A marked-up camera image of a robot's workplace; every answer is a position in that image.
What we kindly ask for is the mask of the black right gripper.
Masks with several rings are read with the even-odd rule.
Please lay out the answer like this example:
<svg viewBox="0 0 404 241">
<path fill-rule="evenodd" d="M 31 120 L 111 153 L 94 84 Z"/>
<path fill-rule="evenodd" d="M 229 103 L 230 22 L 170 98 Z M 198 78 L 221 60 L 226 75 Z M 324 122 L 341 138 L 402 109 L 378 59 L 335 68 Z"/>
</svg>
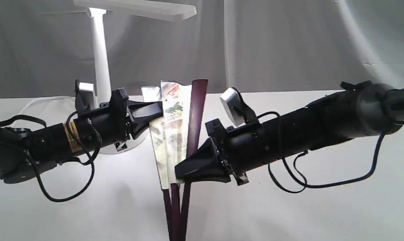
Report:
<svg viewBox="0 0 404 241">
<path fill-rule="evenodd" d="M 237 185 L 249 183 L 246 172 L 256 153 L 256 120 L 238 128 L 225 128 L 219 119 L 206 123 L 209 138 L 202 146 L 175 166 L 183 183 L 213 181 Z"/>
</svg>

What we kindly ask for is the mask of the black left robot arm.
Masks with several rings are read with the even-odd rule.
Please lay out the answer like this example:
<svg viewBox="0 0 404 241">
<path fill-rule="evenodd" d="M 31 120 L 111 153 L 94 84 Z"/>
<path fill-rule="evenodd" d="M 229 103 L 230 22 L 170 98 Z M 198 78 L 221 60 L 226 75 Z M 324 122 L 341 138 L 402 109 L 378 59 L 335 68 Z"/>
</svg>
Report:
<svg viewBox="0 0 404 241">
<path fill-rule="evenodd" d="M 16 115 L 0 122 L 0 179 L 6 184 L 35 177 L 29 154 L 40 173 L 66 163 L 85 151 L 124 145 L 137 139 L 149 123 L 163 116 L 162 102 L 135 102 L 123 88 L 112 91 L 109 102 L 93 105 L 94 97 L 75 92 L 77 118 L 47 126 L 33 116 Z"/>
</svg>

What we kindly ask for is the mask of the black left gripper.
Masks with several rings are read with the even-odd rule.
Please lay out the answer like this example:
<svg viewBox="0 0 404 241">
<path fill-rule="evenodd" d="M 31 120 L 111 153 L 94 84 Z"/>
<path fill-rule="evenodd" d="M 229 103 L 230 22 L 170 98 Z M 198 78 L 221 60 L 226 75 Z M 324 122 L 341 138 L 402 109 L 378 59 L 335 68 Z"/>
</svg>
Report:
<svg viewBox="0 0 404 241">
<path fill-rule="evenodd" d="M 134 140 L 149 128 L 150 122 L 161 116 L 163 116 L 161 101 L 129 100 L 126 90 L 119 88 L 111 92 L 109 102 L 96 109 L 91 121 L 101 136 L 101 152 L 126 152 L 135 148 Z"/>
</svg>

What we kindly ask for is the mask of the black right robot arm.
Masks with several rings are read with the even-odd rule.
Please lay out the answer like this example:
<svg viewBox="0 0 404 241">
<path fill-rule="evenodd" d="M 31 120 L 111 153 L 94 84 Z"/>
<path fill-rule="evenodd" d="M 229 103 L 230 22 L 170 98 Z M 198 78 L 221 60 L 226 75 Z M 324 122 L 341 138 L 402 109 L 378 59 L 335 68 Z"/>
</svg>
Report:
<svg viewBox="0 0 404 241">
<path fill-rule="evenodd" d="M 341 83 L 336 92 L 288 114 L 261 123 L 236 88 L 220 97 L 237 128 L 225 128 L 219 119 L 206 122 L 208 139 L 190 157 L 175 166 L 176 178 L 183 181 L 248 183 L 246 172 L 284 157 L 341 144 L 352 139 L 379 136 L 372 167 L 351 180 L 308 188 L 326 188 L 365 180 L 375 170 L 380 144 L 385 135 L 404 125 L 404 88 L 365 81 Z"/>
</svg>

